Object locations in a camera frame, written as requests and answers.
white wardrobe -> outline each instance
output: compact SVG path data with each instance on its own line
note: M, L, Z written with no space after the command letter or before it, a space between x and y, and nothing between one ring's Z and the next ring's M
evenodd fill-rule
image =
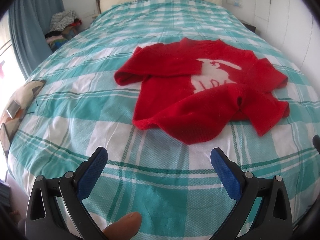
M257 34L280 49L320 95L320 28L302 0L256 0Z

pile of clothes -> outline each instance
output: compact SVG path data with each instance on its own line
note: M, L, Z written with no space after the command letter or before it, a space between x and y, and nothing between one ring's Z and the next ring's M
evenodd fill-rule
M76 27L82 24L75 11L63 11L52 15L50 32L45 35L52 52L78 34Z

nightstand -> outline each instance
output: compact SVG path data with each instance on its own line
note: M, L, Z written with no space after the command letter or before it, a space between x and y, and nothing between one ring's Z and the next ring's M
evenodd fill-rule
M256 33L256 27L243 21L243 20L239 20L248 30L252 31L253 33Z

turquoise and white plaid sheet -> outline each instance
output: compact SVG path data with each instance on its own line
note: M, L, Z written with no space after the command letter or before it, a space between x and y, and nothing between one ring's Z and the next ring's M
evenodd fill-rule
M268 58L289 78L274 95L290 103L290 116L263 137L249 122L230 122L215 139L189 146L159 129L132 126L140 84L117 86L114 72L137 46L183 37L221 39ZM320 155L312 146L320 133L318 96L294 64L223 7L201 0L117 5L52 54L31 79L47 83L15 135L9 169L30 194L37 175L62 176L105 147L108 164L84 200L101 228L139 211L143 221L135 239L208 239L234 205L210 164L215 147L244 171L283 176L295 222L319 194Z

blue gripper pad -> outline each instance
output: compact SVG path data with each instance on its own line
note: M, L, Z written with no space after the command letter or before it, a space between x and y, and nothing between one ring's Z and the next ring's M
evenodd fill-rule
M99 153L91 162L90 166L84 172L82 177L79 179L77 184L77 197L80 201L84 198L89 197L94 185L96 185L97 180L102 173L104 167L108 161L108 152L105 148L99 147Z
M243 171L236 163L231 162L220 148L215 148L211 151L210 159L211 165L215 169L229 197L238 202L242 195L242 183L244 183L241 175L239 177L239 170L242 173Z

